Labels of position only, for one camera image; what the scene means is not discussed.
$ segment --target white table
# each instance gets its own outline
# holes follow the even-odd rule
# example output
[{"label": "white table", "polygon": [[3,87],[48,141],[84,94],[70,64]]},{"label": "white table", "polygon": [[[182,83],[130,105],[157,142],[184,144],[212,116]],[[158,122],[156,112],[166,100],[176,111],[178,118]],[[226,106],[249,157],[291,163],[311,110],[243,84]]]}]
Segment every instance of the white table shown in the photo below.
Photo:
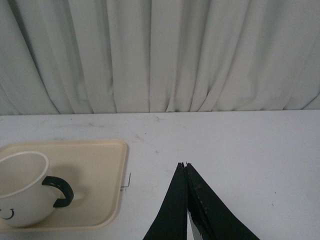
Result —
[{"label": "white table", "polygon": [[318,240],[319,122],[320,110],[0,116],[0,147],[122,139],[129,147],[124,185],[131,173],[108,226],[0,239],[142,240],[177,163],[188,162],[260,239]]}]

